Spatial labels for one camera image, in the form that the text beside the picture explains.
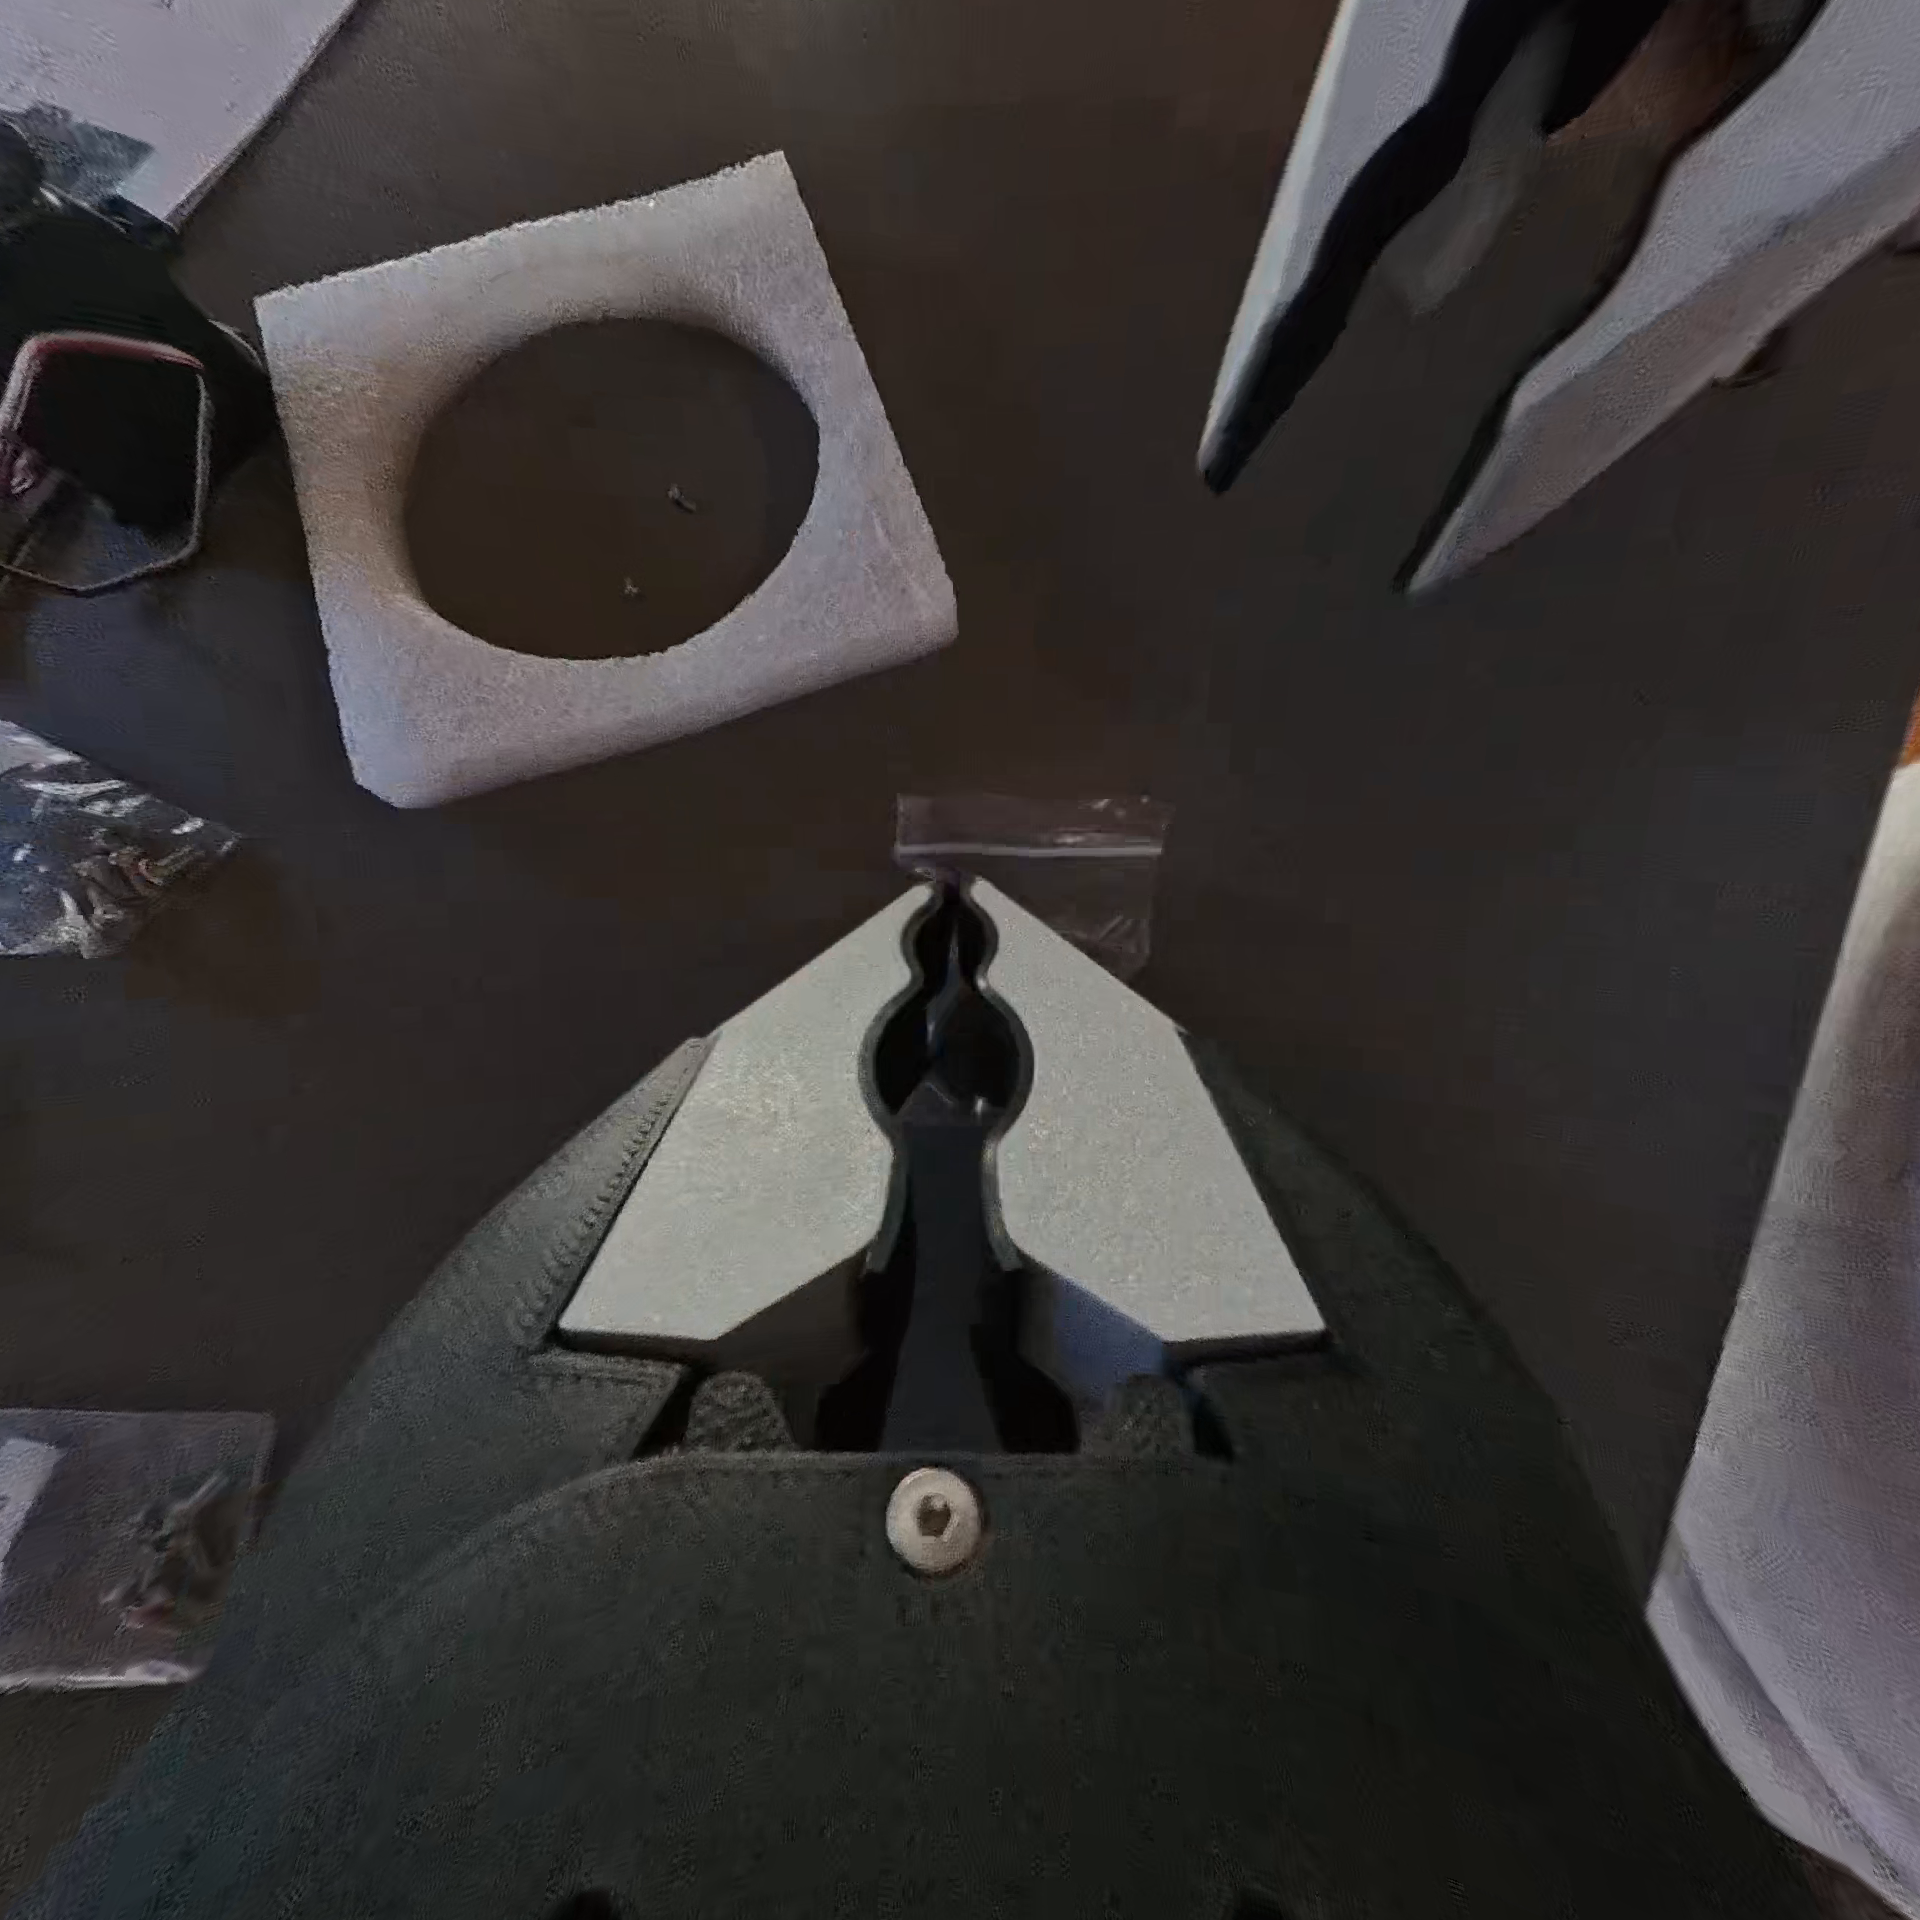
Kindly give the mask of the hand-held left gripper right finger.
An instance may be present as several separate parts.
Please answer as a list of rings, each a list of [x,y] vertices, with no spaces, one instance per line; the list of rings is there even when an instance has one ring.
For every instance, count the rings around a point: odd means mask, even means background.
[[[993,882],[967,897],[989,930],[976,983],[1019,1059],[985,1178],[995,1247],[1027,1281],[1023,1353],[1106,1398],[1320,1346],[1328,1322],[1187,1034]]]

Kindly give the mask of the person's white shirt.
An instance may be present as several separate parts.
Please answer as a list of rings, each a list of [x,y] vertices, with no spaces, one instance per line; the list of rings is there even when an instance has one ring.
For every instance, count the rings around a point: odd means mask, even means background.
[[[1901,747],[1648,1623],[1761,1812],[1917,1915],[1917,767]]]

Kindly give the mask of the printed instruction sheet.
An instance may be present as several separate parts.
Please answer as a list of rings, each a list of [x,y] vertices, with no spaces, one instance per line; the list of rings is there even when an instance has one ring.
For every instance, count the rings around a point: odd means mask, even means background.
[[[5,2],[5,118],[135,144],[106,191],[180,225],[338,40],[353,2]]]

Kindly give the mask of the white foam square with hole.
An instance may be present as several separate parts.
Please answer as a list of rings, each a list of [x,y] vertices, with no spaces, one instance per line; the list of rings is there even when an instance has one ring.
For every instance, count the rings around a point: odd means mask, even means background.
[[[609,320],[693,326],[779,374],[819,430],[808,514],[764,585],[659,656],[496,648],[417,582],[418,446],[503,353]],[[257,323],[348,761],[397,809],[644,753],[955,642],[938,538],[781,152],[283,287]]]

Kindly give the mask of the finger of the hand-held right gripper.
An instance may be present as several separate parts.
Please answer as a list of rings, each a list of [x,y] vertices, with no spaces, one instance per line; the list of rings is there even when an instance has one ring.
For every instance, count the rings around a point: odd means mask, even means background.
[[[1239,297],[1195,456],[1225,494],[1324,367],[1365,281],[1441,307],[1667,2],[1346,2]]]
[[[1825,6],[1671,160],[1619,276],[1489,415],[1403,593],[1522,540],[1911,228],[1915,203],[1917,6]]]

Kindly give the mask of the scattered clear screw bags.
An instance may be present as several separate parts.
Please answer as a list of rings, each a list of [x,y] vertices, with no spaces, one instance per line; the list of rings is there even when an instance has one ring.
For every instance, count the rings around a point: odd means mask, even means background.
[[[227,828],[8,723],[5,959],[121,954],[234,849]],[[261,1410],[2,1412],[2,1692],[205,1671],[272,1464]]]

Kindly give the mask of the dark brown desk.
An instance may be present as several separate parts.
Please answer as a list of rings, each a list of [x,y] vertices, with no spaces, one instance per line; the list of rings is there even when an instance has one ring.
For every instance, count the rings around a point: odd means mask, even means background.
[[[436,819],[357,799],[281,470],[8,699],[257,839],[161,972],[5,983],[5,1393],[277,1407],[219,1665],[12,1915],[1819,1915],[1628,1599],[1915,671],[1789,505],[1610,483],[1433,614],[1386,548],[1493,345],[1371,307],[1225,499],[1192,444],[1320,14],[402,6],[205,218],[239,299],[786,146],[967,626],[919,672]],[[897,788],[1177,796],[1157,959],[1335,1281],[1443,1368],[1204,1377],[1225,1457],[995,1473],[919,1579],[874,1460],[331,1470],[484,1204],[882,897]]]

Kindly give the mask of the small clear zip bag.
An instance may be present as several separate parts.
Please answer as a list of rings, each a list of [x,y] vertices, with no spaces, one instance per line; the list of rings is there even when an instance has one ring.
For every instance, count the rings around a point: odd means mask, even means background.
[[[897,864],[985,881],[1122,982],[1146,969],[1173,806],[1143,796],[897,799]]]

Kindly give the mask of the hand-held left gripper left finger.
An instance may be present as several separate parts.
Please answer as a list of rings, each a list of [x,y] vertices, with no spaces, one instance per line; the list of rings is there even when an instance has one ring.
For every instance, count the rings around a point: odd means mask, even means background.
[[[816,1420],[867,1353],[859,1296],[899,1232],[882,1030],[924,982],[939,891],[897,900],[713,1030],[560,1313],[560,1344],[764,1380]]]

